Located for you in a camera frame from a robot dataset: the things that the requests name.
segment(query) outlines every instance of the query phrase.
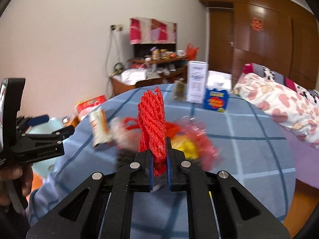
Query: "blue plaid bedsheet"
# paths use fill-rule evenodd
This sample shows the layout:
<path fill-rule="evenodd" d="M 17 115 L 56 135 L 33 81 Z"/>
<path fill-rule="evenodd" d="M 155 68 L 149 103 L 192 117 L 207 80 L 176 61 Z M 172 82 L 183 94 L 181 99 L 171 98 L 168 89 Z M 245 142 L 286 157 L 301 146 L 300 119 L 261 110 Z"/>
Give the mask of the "blue plaid bedsheet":
<path fill-rule="evenodd" d="M 207 135 L 220 150 L 221 161 L 212 172 L 227 170 L 280 221 L 291 205 L 295 168 L 289 144 L 279 126 L 247 101 L 230 97 L 226 113 L 202 109 L 202 104 L 175 102 L 173 85 L 159 85 L 167 121 L 193 116 L 206 123 Z M 149 88 L 138 88 L 103 104 L 108 121 L 136 117 L 137 104 Z M 92 147 L 88 118 L 64 142 L 65 155 L 58 158 L 46 183 L 30 197 L 27 215 L 34 225 L 94 172 L 116 171 L 116 147 Z M 167 187 L 151 193 L 135 193 L 131 238 L 188 238 L 186 195 Z"/>

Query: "finger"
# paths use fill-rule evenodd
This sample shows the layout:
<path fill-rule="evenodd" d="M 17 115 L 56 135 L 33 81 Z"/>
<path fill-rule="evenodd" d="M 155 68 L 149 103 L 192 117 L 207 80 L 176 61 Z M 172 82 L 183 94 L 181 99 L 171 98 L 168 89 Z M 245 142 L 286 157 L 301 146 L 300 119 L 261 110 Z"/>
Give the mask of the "finger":
<path fill-rule="evenodd" d="M 0 181 L 15 180 L 22 176 L 22 168 L 20 166 L 6 167 L 0 171 Z"/>
<path fill-rule="evenodd" d="M 0 181 L 0 206 L 9 206 L 10 198 L 4 188 L 4 183 Z"/>
<path fill-rule="evenodd" d="M 23 166 L 23 175 L 21 177 L 22 181 L 22 195 L 26 197 L 31 193 L 32 182 L 33 182 L 33 170 L 31 165 Z"/>

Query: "folded blanket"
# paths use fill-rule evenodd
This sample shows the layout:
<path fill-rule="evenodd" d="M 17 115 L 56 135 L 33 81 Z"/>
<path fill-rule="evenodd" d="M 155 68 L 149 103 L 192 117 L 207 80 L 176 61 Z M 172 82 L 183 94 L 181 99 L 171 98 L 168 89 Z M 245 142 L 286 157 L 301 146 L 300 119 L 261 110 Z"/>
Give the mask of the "folded blanket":
<path fill-rule="evenodd" d="M 319 110 L 305 97 L 254 73 L 242 74 L 234 93 L 260 108 L 299 140 L 319 149 Z"/>

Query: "silver screw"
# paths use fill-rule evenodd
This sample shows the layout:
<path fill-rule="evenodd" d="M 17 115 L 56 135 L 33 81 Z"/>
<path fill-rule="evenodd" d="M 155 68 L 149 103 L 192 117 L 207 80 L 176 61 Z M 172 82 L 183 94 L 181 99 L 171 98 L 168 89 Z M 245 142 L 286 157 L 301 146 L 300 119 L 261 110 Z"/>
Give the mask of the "silver screw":
<path fill-rule="evenodd" d="M 226 172 L 226 171 L 221 171 L 218 175 L 219 175 L 219 177 L 221 177 L 223 179 L 228 178 L 228 172 Z"/>
<path fill-rule="evenodd" d="M 137 162 L 134 162 L 134 163 L 131 163 L 131 164 L 130 164 L 130 167 L 131 167 L 132 169 L 137 169 L 137 168 L 140 167 L 140 164 L 137 163 Z"/>
<path fill-rule="evenodd" d="M 185 167 L 185 168 L 188 168 L 188 167 L 191 166 L 191 163 L 190 163 L 189 161 L 183 161 L 183 162 L 181 162 L 181 165 L 182 165 L 183 167 Z"/>
<path fill-rule="evenodd" d="M 100 172 L 96 172 L 92 174 L 92 179 L 93 180 L 99 180 L 102 178 L 102 174 Z"/>

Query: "wall outlet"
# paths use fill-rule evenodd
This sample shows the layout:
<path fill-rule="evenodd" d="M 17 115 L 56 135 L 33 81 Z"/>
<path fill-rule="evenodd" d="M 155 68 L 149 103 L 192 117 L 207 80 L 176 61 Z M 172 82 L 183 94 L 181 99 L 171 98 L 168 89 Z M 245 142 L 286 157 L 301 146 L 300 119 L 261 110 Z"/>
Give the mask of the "wall outlet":
<path fill-rule="evenodd" d="M 116 31 L 122 31 L 122 30 L 123 30 L 123 24 L 117 24 Z"/>

